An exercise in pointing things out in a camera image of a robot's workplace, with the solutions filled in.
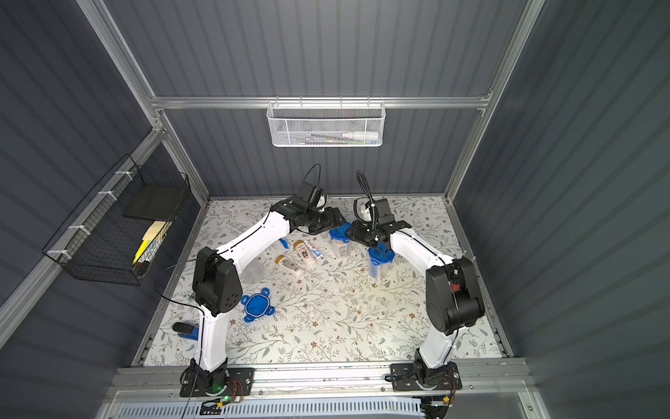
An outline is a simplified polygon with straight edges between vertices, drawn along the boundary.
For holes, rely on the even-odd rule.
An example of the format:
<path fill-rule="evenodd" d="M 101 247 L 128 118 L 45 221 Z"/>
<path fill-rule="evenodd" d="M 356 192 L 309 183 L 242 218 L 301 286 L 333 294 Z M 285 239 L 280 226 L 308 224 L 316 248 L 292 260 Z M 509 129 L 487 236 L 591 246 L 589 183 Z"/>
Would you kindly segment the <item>small toothpaste tube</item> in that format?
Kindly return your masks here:
<path fill-rule="evenodd" d="M 323 255 L 323 253 L 315 245 L 313 245 L 311 242 L 308 242 L 308 241 L 306 241 L 305 243 L 306 243 L 307 247 L 310 249 L 310 251 L 312 252 L 312 256 L 314 256 L 314 258 L 316 258 L 316 260 L 324 260 L 325 259 L 325 256 Z"/>

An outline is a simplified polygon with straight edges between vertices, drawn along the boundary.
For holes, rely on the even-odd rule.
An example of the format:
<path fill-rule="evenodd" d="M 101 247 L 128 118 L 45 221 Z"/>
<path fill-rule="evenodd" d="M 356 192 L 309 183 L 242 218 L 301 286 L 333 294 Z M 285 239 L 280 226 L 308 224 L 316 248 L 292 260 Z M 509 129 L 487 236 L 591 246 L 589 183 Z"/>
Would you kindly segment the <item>blue jar lid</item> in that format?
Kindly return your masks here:
<path fill-rule="evenodd" d="M 244 307 L 245 323 L 272 316 L 276 312 L 270 300 L 270 289 L 267 287 L 262 288 L 259 293 L 242 296 L 240 303 Z"/>

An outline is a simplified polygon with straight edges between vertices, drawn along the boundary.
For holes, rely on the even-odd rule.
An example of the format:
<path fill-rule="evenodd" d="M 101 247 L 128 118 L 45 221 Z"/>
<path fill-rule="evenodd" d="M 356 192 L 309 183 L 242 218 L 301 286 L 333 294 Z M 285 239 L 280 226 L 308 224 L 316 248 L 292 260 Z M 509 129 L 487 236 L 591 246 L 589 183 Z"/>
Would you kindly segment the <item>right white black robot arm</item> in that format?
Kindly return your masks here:
<path fill-rule="evenodd" d="M 411 225 L 395 219 L 387 199 L 369 198 L 354 204 L 356 220 L 345 232 L 352 241 L 371 250 L 393 251 L 420 272 L 425 280 L 425 306 L 431 328 L 415 351 L 407 371 L 385 377 L 398 390 L 413 386 L 435 389 L 443 384 L 456 390 L 459 379 L 452 354 L 456 344 L 485 315 L 474 263 L 452 258 L 421 238 Z"/>

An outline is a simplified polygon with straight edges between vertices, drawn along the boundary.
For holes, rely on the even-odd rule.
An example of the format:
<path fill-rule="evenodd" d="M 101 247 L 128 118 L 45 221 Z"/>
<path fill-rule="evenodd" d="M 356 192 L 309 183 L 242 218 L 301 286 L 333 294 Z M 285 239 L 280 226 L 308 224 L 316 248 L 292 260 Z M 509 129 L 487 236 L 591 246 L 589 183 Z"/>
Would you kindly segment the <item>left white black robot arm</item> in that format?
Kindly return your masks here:
<path fill-rule="evenodd" d="M 226 338 L 230 313 L 241 302 L 243 288 L 240 273 L 275 242 L 300 228 L 319 235 L 345 224 L 340 209 L 318 209 L 297 197 L 286 198 L 272 206 L 251 228 L 216 249 L 198 251 L 192 288 L 195 302 L 202 311 L 199 321 L 199 348 L 188 371 L 195 388 L 208 394 L 222 393 L 230 380 L 227 374 Z"/>

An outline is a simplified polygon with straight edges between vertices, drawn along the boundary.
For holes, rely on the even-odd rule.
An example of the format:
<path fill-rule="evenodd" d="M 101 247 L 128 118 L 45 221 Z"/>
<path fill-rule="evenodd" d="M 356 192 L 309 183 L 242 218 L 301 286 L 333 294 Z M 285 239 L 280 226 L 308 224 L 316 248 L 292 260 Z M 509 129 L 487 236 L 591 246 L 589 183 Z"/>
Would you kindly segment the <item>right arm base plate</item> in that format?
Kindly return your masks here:
<path fill-rule="evenodd" d="M 394 363 L 384 377 L 395 392 L 456 391 L 462 389 L 462 380 L 453 361 L 439 368 L 428 368 L 422 363 Z"/>

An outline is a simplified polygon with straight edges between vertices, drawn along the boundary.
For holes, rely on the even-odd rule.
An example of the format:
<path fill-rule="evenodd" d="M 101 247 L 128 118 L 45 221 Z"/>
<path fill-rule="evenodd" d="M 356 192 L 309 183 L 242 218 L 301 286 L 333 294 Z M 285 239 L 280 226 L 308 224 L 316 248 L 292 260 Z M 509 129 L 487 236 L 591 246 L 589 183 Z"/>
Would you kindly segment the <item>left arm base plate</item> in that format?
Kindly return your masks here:
<path fill-rule="evenodd" d="M 198 365 L 190 366 L 180 376 L 179 396 L 184 398 L 249 396 L 255 373 L 254 368 L 219 368 L 209 373 Z"/>

